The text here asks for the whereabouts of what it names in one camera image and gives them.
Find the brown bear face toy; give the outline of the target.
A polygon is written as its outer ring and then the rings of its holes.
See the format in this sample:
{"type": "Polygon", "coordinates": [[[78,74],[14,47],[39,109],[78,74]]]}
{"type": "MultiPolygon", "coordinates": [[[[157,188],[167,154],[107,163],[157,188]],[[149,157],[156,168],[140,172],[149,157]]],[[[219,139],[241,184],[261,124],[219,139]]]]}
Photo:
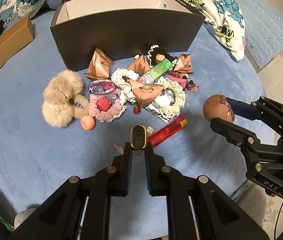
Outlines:
{"type": "Polygon", "coordinates": [[[234,111],[227,99],[222,94],[210,96],[203,105],[203,115],[206,120],[211,121],[214,118],[220,118],[230,123],[235,120],[234,111]]]}

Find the red lighter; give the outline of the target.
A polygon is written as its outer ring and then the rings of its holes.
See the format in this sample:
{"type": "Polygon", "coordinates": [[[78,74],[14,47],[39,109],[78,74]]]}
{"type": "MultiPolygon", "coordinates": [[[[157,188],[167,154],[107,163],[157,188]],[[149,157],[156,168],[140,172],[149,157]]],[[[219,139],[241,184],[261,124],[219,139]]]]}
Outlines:
{"type": "Polygon", "coordinates": [[[152,144],[152,147],[156,147],[162,142],[172,137],[175,133],[184,128],[187,124],[188,122],[186,118],[181,115],[172,122],[169,122],[162,129],[148,137],[147,142],[150,142],[152,144]]]}

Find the cream knitted scrunchie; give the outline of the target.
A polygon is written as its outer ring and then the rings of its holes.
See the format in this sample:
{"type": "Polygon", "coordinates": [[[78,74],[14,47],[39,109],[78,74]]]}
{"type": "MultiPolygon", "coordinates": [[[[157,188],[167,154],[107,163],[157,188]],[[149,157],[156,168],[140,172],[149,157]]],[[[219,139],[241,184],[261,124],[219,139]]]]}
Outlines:
{"type": "Polygon", "coordinates": [[[163,90],[170,89],[174,93],[174,104],[163,106],[159,111],[166,118],[173,118],[180,115],[180,110],[185,107],[186,93],[183,87],[176,81],[165,79],[163,90]]]}

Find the black gold lighter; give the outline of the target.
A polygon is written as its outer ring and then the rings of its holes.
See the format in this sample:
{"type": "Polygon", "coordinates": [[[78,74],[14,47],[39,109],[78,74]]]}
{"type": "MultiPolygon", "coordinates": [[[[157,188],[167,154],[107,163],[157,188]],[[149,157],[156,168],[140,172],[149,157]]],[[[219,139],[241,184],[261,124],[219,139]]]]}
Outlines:
{"type": "Polygon", "coordinates": [[[135,124],[131,128],[130,144],[134,150],[143,150],[146,148],[147,137],[146,129],[141,124],[135,124]]]}

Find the brown triangular snack packet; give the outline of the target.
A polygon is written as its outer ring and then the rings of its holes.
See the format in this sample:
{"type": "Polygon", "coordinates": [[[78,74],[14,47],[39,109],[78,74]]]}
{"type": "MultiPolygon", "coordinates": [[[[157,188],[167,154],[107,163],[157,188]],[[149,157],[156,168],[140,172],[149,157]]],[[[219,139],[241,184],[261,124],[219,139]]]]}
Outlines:
{"type": "Polygon", "coordinates": [[[174,65],[174,71],[180,73],[192,73],[191,55],[181,54],[177,58],[177,62],[174,65]]]}
{"type": "Polygon", "coordinates": [[[147,106],[161,94],[163,86],[144,84],[130,80],[133,94],[136,96],[137,103],[141,106],[147,106]]]}
{"type": "Polygon", "coordinates": [[[113,66],[114,61],[102,50],[96,48],[85,76],[91,79],[109,79],[113,66]]]}

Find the orange round lip balm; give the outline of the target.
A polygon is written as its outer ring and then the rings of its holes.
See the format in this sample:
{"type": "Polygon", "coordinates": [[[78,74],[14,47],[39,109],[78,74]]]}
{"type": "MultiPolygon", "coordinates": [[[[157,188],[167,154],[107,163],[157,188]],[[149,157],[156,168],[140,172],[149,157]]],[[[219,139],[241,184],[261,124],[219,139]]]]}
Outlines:
{"type": "Polygon", "coordinates": [[[86,115],[81,118],[80,124],[84,130],[89,131],[94,128],[96,121],[92,116],[86,115]]]}

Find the pink lighter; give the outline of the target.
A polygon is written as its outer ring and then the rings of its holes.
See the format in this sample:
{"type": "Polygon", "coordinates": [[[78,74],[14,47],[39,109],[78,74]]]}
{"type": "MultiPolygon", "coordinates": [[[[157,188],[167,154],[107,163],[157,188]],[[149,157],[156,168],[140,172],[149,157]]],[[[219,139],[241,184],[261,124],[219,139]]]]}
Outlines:
{"type": "Polygon", "coordinates": [[[167,77],[169,80],[171,81],[176,81],[178,82],[183,88],[186,87],[186,79],[183,78],[179,78],[179,77],[173,77],[173,76],[169,76],[167,77]]]}

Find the silver foil packet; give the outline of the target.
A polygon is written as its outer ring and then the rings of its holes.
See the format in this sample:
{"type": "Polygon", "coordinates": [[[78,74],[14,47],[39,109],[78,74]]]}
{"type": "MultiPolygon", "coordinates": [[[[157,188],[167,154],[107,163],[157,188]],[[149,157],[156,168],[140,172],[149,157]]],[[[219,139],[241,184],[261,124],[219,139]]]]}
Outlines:
{"type": "Polygon", "coordinates": [[[174,104],[174,93],[170,89],[162,90],[159,96],[157,96],[152,103],[145,106],[144,108],[148,110],[151,114],[155,115],[156,117],[160,118],[166,124],[169,123],[171,118],[163,117],[160,113],[160,109],[163,106],[172,106],[174,104]]]}

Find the pink scrunchie with red centre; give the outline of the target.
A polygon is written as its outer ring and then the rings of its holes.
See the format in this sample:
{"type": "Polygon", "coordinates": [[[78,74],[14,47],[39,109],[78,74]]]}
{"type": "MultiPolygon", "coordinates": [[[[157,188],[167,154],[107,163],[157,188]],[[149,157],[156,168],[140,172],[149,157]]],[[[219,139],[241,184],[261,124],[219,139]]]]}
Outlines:
{"type": "Polygon", "coordinates": [[[120,100],[121,90],[116,88],[114,91],[103,94],[91,94],[89,101],[89,114],[99,122],[112,122],[119,118],[126,106],[120,100]]]}

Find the beige fluffy pompom scrunchie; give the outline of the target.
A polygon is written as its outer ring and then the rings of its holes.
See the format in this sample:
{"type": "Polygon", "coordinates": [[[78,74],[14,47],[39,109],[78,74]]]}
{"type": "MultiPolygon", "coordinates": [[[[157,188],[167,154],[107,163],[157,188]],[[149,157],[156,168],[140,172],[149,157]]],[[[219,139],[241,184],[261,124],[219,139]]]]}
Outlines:
{"type": "Polygon", "coordinates": [[[75,119],[89,115],[89,100],[82,95],[84,82],[71,70],[53,77],[43,91],[42,114],[52,127],[64,128],[75,119]]]}

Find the purple patterned oval case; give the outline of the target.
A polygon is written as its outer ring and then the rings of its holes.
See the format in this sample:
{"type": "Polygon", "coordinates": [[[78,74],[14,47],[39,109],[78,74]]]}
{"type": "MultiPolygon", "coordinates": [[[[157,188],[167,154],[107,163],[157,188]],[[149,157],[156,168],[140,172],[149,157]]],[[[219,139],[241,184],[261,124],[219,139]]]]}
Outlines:
{"type": "Polygon", "coordinates": [[[103,79],[91,81],[87,88],[91,94],[104,95],[116,90],[117,86],[111,80],[103,79]]]}

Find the black white-trimmed scrunchie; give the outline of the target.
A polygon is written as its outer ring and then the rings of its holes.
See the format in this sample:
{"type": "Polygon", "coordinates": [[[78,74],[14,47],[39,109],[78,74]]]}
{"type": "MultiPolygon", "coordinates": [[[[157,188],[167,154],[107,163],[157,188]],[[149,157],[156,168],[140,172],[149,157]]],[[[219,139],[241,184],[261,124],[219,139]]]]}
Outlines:
{"type": "Polygon", "coordinates": [[[171,56],[165,49],[158,45],[152,45],[147,52],[147,58],[150,68],[160,63],[164,59],[168,59],[174,66],[177,63],[177,57],[171,56]]]}

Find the small brown triangular packet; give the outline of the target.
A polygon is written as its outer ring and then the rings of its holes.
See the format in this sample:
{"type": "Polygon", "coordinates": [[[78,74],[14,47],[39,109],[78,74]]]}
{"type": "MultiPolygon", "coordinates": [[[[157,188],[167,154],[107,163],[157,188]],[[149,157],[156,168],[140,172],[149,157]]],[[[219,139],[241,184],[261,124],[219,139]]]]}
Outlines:
{"type": "Polygon", "coordinates": [[[150,70],[150,65],[144,55],[139,53],[135,56],[134,61],[129,65],[128,70],[133,70],[139,76],[142,76],[150,70]]]}

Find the white lace scrunchie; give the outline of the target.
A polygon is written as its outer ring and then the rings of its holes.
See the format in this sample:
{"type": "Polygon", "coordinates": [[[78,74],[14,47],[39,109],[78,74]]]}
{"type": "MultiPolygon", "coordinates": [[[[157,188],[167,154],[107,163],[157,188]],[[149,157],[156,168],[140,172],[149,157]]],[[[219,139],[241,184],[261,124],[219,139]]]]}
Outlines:
{"type": "Polygon", "coordinates": [[[125,68],[117,68],[112,76],[112,82],[121,90],[119,99],[125,104],[127,101],[130,103],[136,103],[136,96],[132,91],[130,81],[137,81],[139,75],[133,70],[125,68]]]}

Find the large black cardboard box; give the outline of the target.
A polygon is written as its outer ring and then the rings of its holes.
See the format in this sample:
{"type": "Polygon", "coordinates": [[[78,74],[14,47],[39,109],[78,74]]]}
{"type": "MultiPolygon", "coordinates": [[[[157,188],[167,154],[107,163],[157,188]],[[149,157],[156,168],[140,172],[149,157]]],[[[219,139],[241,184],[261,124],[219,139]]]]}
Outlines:
{"type": "Polygon", "coordinates": [[[66,67],[79,71],[96,48],[115,61],[155,44],[187,51],[203,22],[197,8],[182,0],[63,0],[50,30],[66,67]]]}

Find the small brown cardboard box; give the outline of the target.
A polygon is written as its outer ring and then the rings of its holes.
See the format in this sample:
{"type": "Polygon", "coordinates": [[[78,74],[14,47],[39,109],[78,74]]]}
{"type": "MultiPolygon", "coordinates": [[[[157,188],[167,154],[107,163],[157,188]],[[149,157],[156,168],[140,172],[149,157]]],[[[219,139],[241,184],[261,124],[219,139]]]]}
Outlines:
{"type": "Polygon", "coordinates": [[[0,69],[33,40],[34,29],[29,16],[23,17],[8,28],[0,36],[0,69]]]}

